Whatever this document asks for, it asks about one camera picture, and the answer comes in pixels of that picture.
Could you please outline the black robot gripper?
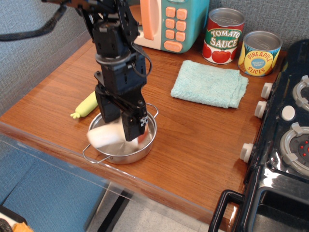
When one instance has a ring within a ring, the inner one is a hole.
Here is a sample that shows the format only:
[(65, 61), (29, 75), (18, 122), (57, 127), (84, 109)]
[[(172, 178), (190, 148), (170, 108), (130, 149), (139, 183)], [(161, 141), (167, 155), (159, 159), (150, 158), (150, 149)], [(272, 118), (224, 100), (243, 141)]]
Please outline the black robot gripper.
[(110, 123), (121, 116), (127, 141), (144, 135), (148, 124), (141, 94), (147, 83), (145, 57), (138, 52), (125, 52), (116, 58), (96, 54), (96, 61), (101, 71), (95, 73), (95, 95), (102, 119)]

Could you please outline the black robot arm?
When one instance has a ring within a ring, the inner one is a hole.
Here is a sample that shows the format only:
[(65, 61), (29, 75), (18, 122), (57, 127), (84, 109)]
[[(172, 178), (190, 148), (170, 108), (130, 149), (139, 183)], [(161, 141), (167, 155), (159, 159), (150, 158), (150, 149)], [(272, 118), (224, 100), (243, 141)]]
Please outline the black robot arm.
[(53, 4), (75, 8), (83, 17), (96, 47), (96, 62), (101, 70), (96, 99), (104, 122), (121, 118), (125, 139), (144, 134), (147, 123), (146, 103), (141, 90), (147, 83), (143, 49), (134, 43), (139, 35), (125, 0), (54, 0)]

